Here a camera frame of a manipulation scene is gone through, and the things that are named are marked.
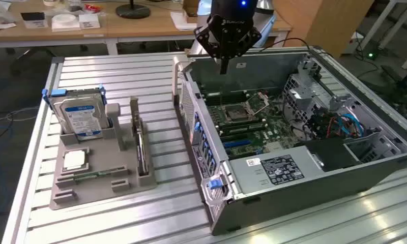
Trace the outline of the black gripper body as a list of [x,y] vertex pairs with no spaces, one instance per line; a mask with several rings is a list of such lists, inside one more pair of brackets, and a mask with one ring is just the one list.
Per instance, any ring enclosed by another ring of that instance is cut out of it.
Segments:
[[212,1],[208,25],[221,46],[224,58],[224,29],[253,26],[256,1]]

